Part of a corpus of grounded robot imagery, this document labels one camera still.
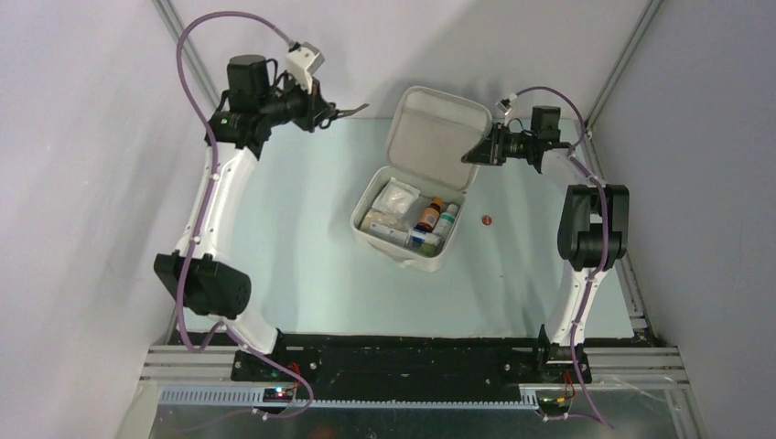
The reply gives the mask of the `white bottle green label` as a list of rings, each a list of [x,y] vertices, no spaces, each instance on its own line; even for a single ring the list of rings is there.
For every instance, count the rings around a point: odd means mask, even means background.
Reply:
[[[454,226],[455,220],[457,218],[459,211],[459,206],[456,204],[448,204],[447,208],[444,212],[441,213],[439,220],[436,223],[435,228],[433,229],[433,233],[438,236],[441,240],[444,240],[447,238],[449,233],[452,231],[452,228]]]

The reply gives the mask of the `brown medicine bottle orange cap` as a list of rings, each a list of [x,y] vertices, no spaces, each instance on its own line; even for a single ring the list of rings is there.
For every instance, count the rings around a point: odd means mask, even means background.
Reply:
[[[423,232],[431,232],[438,223],[443,206],[444,202],[441,198],[433,198],[422,211],[415,228]]]

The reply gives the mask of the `white medicine kit case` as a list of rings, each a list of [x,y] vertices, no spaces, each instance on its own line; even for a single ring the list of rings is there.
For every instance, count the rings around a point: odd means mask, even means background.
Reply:
[[[389,165],[377,170],[350,216],[350,229],[356,241],[401,267],[428,273],[438,270],[447,258],[449,245],[456,239],[457,223],[451,226],[433,256],[373,236],[361,230],[361,223],[392,177],[417,188],[420,198],[426,201],[437,197],[464,209],[479,167],[464,164],[461,157],[485,139],[491,123],[491,113],[482,104],[423,86],[407,89],[393,115],[386,140]]]

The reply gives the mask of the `clear bag of pads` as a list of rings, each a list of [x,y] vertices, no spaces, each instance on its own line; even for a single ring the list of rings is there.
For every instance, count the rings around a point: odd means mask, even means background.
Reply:
[[[420,190],[392,177],[372,203],[372,208],[385,214],[403,216],[420,196]]]

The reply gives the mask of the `blue cotton swab packet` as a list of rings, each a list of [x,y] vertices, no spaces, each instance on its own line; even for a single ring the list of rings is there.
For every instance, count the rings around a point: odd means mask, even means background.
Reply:
[[[372,223],[368,229],[368,233],[375,238],[400,247],[404,247],[409,239],[407,231],[380,223]]]

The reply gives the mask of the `black handled scissors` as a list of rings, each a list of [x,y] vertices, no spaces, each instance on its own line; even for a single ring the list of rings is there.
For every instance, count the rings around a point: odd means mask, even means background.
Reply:
[[[353,108],[353,109],[334,108],[333,109],[333,113],[328,118],[328,120],[330,122],[334,122],[334,121],[339,120],[339,119],[351,117],[351,116],[353,116],[353,115],[355,115],[355,114],[357,114],[357,113],[367,109],[369,106],[370,106],[369,103],[363,103],[363,104],[361,104],[358,107]]]

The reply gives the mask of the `blue white bandage roll packet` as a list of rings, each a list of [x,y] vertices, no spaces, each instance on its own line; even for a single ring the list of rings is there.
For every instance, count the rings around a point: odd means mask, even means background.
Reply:
[[[439,243],[439,237],[429,231],[412,229],[409,235],[409,243],[414,246],[430,245],[436,247]]]

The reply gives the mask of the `small green box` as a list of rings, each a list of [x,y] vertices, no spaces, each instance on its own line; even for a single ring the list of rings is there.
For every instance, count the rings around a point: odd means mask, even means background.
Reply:
[[[435,257],[438,252],[440,251],[441,247],[439,244],[432,244],[430,242],[424,242],[417,246],[416,252],[418,254],[421,254],[425,257]]]

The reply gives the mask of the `bag of latex gloves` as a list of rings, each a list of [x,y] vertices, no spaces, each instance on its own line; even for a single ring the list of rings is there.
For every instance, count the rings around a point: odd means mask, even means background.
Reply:
[[[407,232],[408,226],[401,215],[369,209],[361,220],[359,230],[369,233],[374,230],[380,233]]]

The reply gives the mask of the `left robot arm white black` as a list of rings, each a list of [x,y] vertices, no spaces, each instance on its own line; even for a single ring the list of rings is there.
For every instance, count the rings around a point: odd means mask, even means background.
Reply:
[[[176,302],[224,326],[266,380],[288,372],[289,357],[275,347],[278,330],[250,310],[252,281],[230,262],[230,246],[243,192],[276,126],[293,123],[307,132],[339,116],[321,95],[314,73],[323,62],[305,48],[286,56],[286,70],[270,79],[270,59],[241,55],[227,66],[229,87],[206,120],[206,164],[197,201],[183,236],[170,254],[158,254],[154,271]]]

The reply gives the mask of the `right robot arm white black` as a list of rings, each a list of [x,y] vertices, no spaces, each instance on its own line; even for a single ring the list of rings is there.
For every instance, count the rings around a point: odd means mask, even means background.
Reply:
[[[535,376],[555,382],[578,360],[600,283],[627,251],[630,192],[623,185],[606,183],[582,163],[574,146],[561,141],[559,108],[533,107],[529,128],[514,132],[511,105],[499,106],[502,121],[494,123],[461,161],[501,166],[509,159],[523,160],[565,194],[556,241],[565,263],[563,278],[532,358]]]

